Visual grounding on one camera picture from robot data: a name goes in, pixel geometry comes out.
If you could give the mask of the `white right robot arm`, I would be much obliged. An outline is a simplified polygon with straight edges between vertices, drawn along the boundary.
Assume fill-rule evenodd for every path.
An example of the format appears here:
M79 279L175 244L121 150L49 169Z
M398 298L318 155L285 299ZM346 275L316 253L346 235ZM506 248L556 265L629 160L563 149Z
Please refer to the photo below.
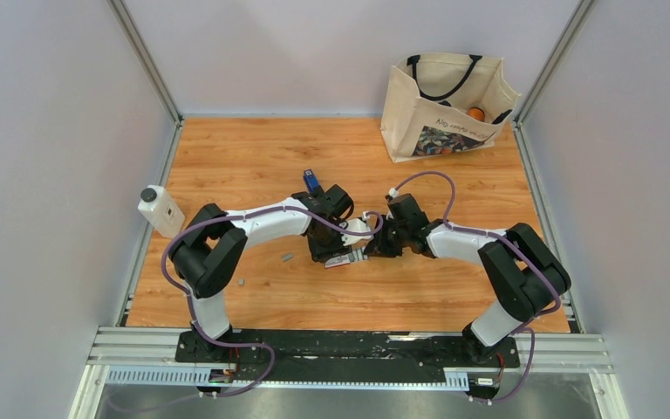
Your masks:
M396 258L408 248L427 258L451 258L483 267L496 299L462 331L464 357L487 364L507 336L552 308L571 288L571 277L526 223L507 230L469 228L429 220L410 194L388 202L384 227L366 245L368 257Z

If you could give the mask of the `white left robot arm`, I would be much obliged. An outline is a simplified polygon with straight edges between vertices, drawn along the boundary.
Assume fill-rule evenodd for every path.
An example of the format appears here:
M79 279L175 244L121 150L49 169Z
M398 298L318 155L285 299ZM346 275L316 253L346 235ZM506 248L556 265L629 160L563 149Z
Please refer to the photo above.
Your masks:
M200 353L213 362L230 354L223 291L244 251L281 237L303 236L311 259L326 263L351 251L344 230L353 210L353 200L338 185L298 192L256 209L223 211L214 203L203 206L163 254L180 278L176 287L188 297L193 328L201 335Z

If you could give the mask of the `blue black stapler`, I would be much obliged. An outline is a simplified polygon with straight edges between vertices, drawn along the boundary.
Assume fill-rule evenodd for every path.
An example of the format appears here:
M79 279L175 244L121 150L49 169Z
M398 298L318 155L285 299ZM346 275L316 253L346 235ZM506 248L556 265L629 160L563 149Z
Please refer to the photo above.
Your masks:
M316 196L322 193L323 190L318 178L314 175L314 172L311 169L306 169L303 172L303 181L307 192L310 195Z

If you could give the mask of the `red white staple box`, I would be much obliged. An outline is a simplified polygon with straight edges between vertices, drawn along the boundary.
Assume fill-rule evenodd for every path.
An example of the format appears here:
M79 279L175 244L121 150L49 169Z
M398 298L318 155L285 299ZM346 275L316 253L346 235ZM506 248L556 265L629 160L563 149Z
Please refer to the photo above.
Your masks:
M368 256L364 254L363 250L361 248L358 248L356 250L353 250L347 254L344 255L339 255L333 258L328 259L325 262L325 268L326 269L331 269L331 268L336 268L348 264L354 264L362 261L366 261L368 259Z

